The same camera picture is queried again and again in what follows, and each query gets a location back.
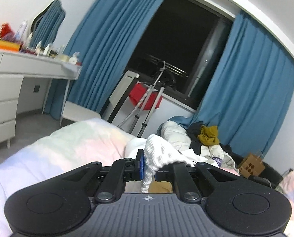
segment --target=dresser drawer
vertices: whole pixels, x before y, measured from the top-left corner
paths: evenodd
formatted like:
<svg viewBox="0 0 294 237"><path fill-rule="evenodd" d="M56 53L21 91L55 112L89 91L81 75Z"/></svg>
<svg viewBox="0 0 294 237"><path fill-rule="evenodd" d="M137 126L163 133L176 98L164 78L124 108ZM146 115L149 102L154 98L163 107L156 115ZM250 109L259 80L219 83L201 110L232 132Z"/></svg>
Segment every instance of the dresser drawer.
<svg viewBox="0 0 294 237"><path fill-rule="evenodd" d="M15 119L17 100L0 102L0 123Z"/></svg>
<svg viewBox="0 0 294 237"><path fill-rule="evenodd" d="M0 75L0 101L18 99L22 81L23 76Z"/></svg>
<svg viewBox="0 0 294 237"><path fill-rule="evenodd" d="M15 120L0 124L0 142L15 136Z"/></svg>

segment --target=table leg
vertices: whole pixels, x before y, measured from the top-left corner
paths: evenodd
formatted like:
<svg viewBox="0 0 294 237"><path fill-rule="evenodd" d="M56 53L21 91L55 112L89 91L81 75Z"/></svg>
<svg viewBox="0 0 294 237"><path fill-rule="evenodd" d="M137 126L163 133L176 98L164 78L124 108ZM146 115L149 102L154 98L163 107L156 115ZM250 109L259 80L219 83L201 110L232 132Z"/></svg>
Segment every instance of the table leg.
<svg viewBox="0 0 294 237"><path fill-rule="evenodd" d="M47 102L47 98L48 98L48 94L49 94L49 89L50 89L50 86L52 85L52 81L53 81L53 79L50 79L49 85L47 87L47 92L46 92L44 103L43 103L43 111L42 111L42 114L44 114L44 110L45 110L45 106L46 106L46 102Z"/></svg>
<svg viewBox="0 0 294 237"><path fill-rule="evenodd" d="M70 85L70 79L68 79L68 81L67 81L64 100L63 100L63 107L61 108L60 125L61 125L61 122L63 121L63 112L64 112L65 103L66 103L66 100L67 100L69 85Z"/></svg>

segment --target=garment steamer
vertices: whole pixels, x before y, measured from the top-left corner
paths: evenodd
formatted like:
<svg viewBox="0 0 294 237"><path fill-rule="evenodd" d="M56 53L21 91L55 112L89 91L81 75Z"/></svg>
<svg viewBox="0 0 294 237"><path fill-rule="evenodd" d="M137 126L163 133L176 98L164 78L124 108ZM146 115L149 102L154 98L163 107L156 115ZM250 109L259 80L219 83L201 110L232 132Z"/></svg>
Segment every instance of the garment steamer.
<svg viewBox="0 0 294 237"><path fill-rule="evenodd" d="M148 87L148 89L146 90L146 92L144 93L144 95L142 96L140 101L137 103L137 105L135 106L133 111L126 117L126 119L124 119L123 122L121 122L121 124L118 125L118 127L122 127L124 125L124 123L136 112L136 110L139 108L139 106L143 103L139 112L135 115L134 121L128 131L128 133L131 134L133 132L141 114L143 113L143 110L144 110L152 92L154 91L154 88L156 87L156 85L160 86L160 90L157 94L157 97L156 97L151 109L149 110L145 121L142 123L142 127L141 127L137 137L141 137L143 135L143 132L144 132L145 128L147 127L147 124L148 124L149 120L151 119L152 114L154 113L154 110L157 106L157 103L160 100L160 98L163 94L163 91L165 90L165 86L168 85L168 86L175 88L175 78L174 78L173 74L166 68L165 61L162 61L162 63L163 63L163 67L159 69L159 72L157 73L157 75L155 77L154 83ZM167 72L169 75L169 77L167 79L161 79L164 72Z"/></svg>

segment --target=window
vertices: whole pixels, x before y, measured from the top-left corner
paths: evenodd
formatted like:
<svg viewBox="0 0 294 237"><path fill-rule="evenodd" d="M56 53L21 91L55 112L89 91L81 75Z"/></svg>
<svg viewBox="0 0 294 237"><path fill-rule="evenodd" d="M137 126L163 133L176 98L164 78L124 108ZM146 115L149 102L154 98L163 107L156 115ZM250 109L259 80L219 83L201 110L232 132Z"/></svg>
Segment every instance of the window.
<svg viewBox="0 0 294 237"><path fill-rule="evenodd" d="M166 94L196 109L224 50L232 22L191 0L164 0L125 70L151 83L165 61L175 89Z"/></svg>

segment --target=vanity table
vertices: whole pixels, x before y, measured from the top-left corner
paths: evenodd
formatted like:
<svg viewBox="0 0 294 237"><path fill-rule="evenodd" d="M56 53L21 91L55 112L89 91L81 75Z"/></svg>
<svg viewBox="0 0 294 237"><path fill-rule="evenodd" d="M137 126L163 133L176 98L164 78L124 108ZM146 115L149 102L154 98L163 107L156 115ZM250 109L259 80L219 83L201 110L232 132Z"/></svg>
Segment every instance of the vanity table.
<svg viewBox="0 0 294 237"><path fill-rule="evenodd" d="M17 102L24 77L67 79L64 108L70 81L78 79L81 68L48 57L0 50L0 142L7 140L10 147L10 139L15 136ZM44 100L43 112L50 85L51 81Z"/></svg>

